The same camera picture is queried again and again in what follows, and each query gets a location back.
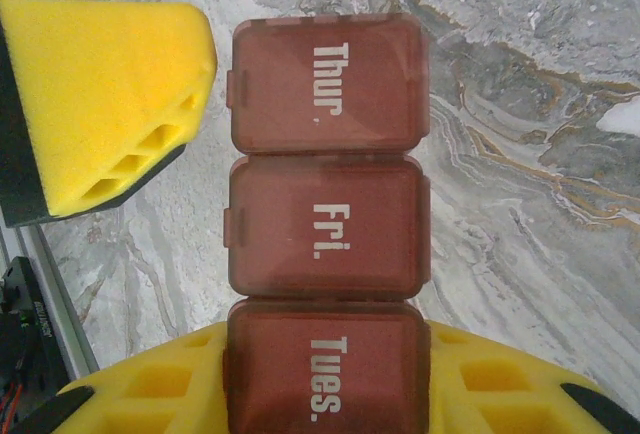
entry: yellow sponge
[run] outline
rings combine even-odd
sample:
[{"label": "yellow sponge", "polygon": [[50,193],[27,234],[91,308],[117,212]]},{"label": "yellow sponge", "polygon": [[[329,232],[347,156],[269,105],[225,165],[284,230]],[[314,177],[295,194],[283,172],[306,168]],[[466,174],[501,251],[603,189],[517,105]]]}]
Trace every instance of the yellow sponge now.
[{"label": "yellow sponge", "polygon": [[196,135],[216,56],[195,7],[0,0],[0,20],[50,216],[108,202]]},{"label": "yellow sponge", "polygon": [[[516,349],[428,323],[429,434],[623,432],[607,430],[594,417],[619,422],[620,411],[607,398],[583,406],[563,388],[601,396],[591,381]],[[226,330],[226,323],[214,324],[71,383],[62,392],[89,385],[95,394],[56,434],[229,434]]]}]

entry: marble surface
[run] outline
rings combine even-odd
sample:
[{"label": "marble surface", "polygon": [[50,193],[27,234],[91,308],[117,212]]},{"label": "marble surface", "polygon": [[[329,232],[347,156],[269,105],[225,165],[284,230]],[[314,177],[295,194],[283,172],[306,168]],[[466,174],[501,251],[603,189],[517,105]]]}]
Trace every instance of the marble surface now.
[{"label": "marble surface", "polygon": [[401,10],[432,40],[432,132],[413,156],[432,181],[433,281],[412,302],[640,415],[640,138],[596,125],[638,93],[640,0],[179,1],[207,13],[219,55],[200,135],[121,208],[45,227],[102,366],[238,299],[221,233],[239,157],[224,103],[233,28]]}]

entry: red translucent lid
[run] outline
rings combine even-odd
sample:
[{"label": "red translucent lid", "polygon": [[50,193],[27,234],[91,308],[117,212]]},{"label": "red translucent lid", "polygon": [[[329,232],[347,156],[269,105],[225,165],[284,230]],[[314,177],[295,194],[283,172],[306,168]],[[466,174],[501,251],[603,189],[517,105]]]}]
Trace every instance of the red translucent lid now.
[{"label": "red translucent lid", "polygon": [[233,142],[244,153],[408,151],[429,129],[427,57],[407,14],[244,22],[227,82]]},{"label": "red translucent lid", "polygon": [[429,277],[429,186],[408,157],[249,157],[225,211],[244,295],[401,300]]},{"label": "red translucent lid", "polygon": [[428,326],[402,303],[243,301],[226,357],[231,434],[424,434]]}]

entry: marble veining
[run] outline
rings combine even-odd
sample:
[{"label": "marble veining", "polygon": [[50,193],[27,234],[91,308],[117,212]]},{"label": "marble veining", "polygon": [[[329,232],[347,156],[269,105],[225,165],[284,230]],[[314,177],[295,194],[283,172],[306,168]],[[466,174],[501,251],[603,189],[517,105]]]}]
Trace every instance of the marble veining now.
[{"label": "marble veining", "polygon": [[219,74],[198,138],[122,207],[45,231],[102,366],[226,317],[225,72],[245,19],[406,11],[431,37],[425,316],[595,379],[640,415],[640,138],[600,130],[638,94],[637,0],[186,1]]}]

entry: gray marble countertop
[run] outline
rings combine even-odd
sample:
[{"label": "gray marble countertop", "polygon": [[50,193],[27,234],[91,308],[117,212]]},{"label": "gray marble countertop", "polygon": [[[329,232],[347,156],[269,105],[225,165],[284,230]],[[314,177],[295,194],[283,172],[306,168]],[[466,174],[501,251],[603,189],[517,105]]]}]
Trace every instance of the gray marble countertop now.
[{"label": "gray marble countertop", "polygon": [[432,181],[433,281],[412,302],[585,374],[640,415],[640,138],[596,125],[640,94],[640,0],[146,1],[203,9],[219,70],[177,162],[119,209],[45,227],[102,366],[223,320],[238,299],[221,234],[239,157],[224,102],[234,27],[401,10],[432,41],[432,132],[412,155]]}]

